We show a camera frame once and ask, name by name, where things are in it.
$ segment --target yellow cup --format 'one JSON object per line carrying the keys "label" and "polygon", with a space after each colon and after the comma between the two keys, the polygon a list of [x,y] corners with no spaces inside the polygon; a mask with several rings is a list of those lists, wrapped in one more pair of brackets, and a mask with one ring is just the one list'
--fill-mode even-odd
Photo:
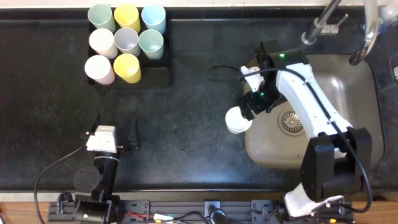
{"label": "yellow cup", "polygon": [[136,83],[141,79],[141,69],[136,56],[132,54],[122,54],[113,62],[113,68],[124,81]]}
{"label": "yellow cup", "polygon": [[138,9],[132,4],[117,7],[114,11],[114,19],[122,28],[130,27],[137,32],[141,30]]}

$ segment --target wooden surface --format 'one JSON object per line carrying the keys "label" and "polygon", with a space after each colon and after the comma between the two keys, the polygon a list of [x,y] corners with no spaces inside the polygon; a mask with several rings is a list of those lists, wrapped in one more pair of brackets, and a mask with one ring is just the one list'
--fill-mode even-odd
{"label": "wooden surface", "polygon": [[[362,208],[364,205],[364,202],[354,203],[356,208]],[[48,202],[39,203],[45,221],[48,207]],[[6,219],[6,224],[40,224],[33,202],[0,202],[0,209]],[[370,211],[355,215],[355,224],[398,223],[397,217],[398,202],[373,202]]]}

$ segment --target plastic cup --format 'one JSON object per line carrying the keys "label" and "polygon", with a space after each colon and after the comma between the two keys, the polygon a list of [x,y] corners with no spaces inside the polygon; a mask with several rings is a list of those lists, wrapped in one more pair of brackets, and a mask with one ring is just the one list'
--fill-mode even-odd
{"label": "plastic cup", "polygon": [[112,16],[112,9],[105,4],[96,4],[88,10],[88,20],[99,28],[105,28],[114,32],[116,30],[116,24]]}
{"label": "plastic cup", "polygon": [[228,131],[232,134],[239,134],[247,131],[252,121],[242,117],[241,109],[238,106],[232,107],[225,115],[225,123]]}
{"label": "plastic cup", "polygon": [[114,81],[111,62],[102,55],[90,57],[85,64],[86,74],[102,85],[109,85]]}
{"label": "plastic cup", "polygon": [[163,36],[156,30],[145,30],[139,36],[139,46],[149,59],[161,59],[164,45]]}
{"label": "plastic cup", "polygon": [[114,34],[114,44],[125,54],[132,54],[138,57],[141,52],[138,45],[138,34],[132,28],[119,29]]}
{"label": "plastic cup", "polygon": [[123,4],[117,7],[114,11],[114,19],[122,28],[130,27],[137,32],[141,30],[138,9],[132,4]]}
{"label": "plastic cup", "polygon": [[128,83],[136,83],[141,79],[138,59],[132,54],[118,56],[113,63],[113,68],[116,74]]}
{"label": "plastic cup", "polygon": [[104,55],[108,59],[115,58],[118,55],[118,48],[114,44],[114,37],[108,29],[94,30],[88,39],[90,47],[100,55]]}
{"label": "plastic cup", "polygon": [[141,17],[148,29],[157,30],[161,34],[166,31],[166,10],[162,6],[146,6]]}

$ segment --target wall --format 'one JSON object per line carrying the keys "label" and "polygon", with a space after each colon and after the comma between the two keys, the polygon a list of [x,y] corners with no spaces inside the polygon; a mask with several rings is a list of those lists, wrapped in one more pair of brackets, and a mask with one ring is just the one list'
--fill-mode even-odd
{"label": "wall", "polygon": [[[385,5],[390,0],[377,0]],[[122,3],[136,6],[161,4],[163,6],[324,6],[330,0],[0,0],[0,8],[15,7],[90,7],[97,3],[117,6]],[[363,5],[363,0],[343,0],[340,6]]]}

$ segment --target drain strainer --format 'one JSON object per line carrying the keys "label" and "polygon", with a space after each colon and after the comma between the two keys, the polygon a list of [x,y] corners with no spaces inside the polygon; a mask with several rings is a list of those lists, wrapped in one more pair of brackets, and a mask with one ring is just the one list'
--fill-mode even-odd
{"label": "drain strainer", "polygon": [[280,129],[290,136],[298,136],[304,133],[299,117],[292,110],[283,110],[280,112],[278,124]]}

